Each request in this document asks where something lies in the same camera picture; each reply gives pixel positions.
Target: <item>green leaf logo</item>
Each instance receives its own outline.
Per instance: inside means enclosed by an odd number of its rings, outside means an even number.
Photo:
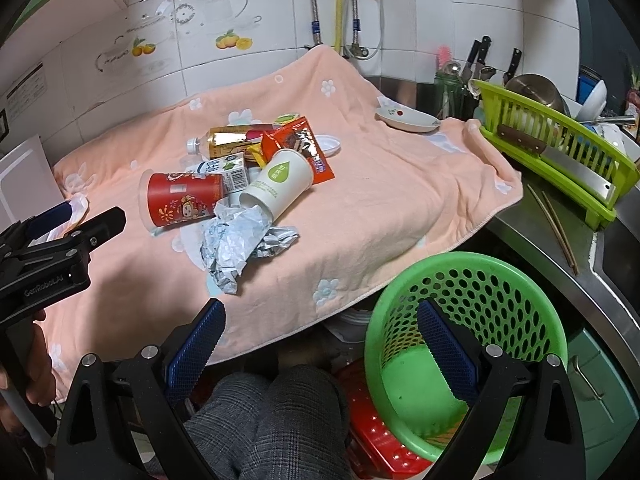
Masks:
[[[278,164],[275,168],[269,170],[268,175],[274,182],[282,184],[289,176],[289,163],[284,162],[283,164]]]

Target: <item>crumpled foil wrapper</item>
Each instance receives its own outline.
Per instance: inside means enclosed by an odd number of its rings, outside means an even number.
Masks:
[[[226,294],[238,293],[238,277],[247,260],[280,254],[298,238],[293,227],[275,227],[255,205],[249,209],[228,206],[225,200],[214,208],[215,218],[207,221],[200,249],[202,261]]]

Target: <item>paper cup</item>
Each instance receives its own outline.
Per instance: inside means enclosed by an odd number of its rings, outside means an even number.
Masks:
[[[240,195],[240,205],[259,205],[275,222],[295,199],[311,187],[314,172],[296,150],[278,150],[258,178]]]
[[[148,231],[213,216],[216,202],[224,198],[222,176],[198,173],[154,173],[140,178],[140,219]]]

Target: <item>chopstick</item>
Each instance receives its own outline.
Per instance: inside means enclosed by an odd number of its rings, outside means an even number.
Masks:
[[[558,244],[560,245],[560,248],[562,249],[562,252],[564,253],[564,257],[565,257],[567,263],[572,268],[572,271],[574,272],[574,274],[577,276],[578,273],[580,272],[578,270],[578,263],[577,263],[577,261],[575,259],[574,252],[571,249],[571,245],[569,244],[569,240],[566,237],[566,234],[564,232],[564,228],[562,227],[562,224],[560,223],[560,219],[558,218],[558,215],[556,214],[556,210],[551,205],[551,201],[549,200],[549,198],[546,195],[546,193],[543,191],[542,195],[544,196],[545,201],[546,201],[546,205],[545,205],[545,203],[542,202],[542,200],[540,199],[540,197],[534,191],[534,189],[531,187],[530,184],[527,184],[527,188],[529,189],[530,193],[533,195],[533,198],[536,199],[536,202],[538,202],[538,205],[540,206],[540,209],[542,209],[542,212],[545,214],[545,217],[546,217],[547,221],[549,222],[549,224],[551,225],[551,229],[553,230],[554,235],[556,236],[556,239],[558,240]]]

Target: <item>gray plaid pants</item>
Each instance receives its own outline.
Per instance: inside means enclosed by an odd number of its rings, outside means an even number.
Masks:
[[[290,368],[273,383],[229,375],[184,427],[220,480],[351,479],[346,398],[317,368]],[[162,474],[156,458],[146,468]]]

